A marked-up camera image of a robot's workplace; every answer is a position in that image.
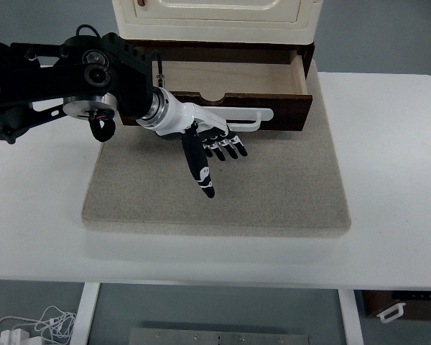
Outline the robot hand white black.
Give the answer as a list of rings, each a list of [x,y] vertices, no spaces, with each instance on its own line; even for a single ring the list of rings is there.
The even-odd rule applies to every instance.
[[[222,150],[231,158],[247,156],[247,151],[226,123],[226,120],[213,112],[194,103],[182,103],[169,91],[156,87],[154,95],[162,101],[159,110],[150,126],[159,136],[176,134],[181,141],[190,173],[204,194],[209,198],[215,196],[215,189],[210,177],[208,158],[216,155],[225,160]]]

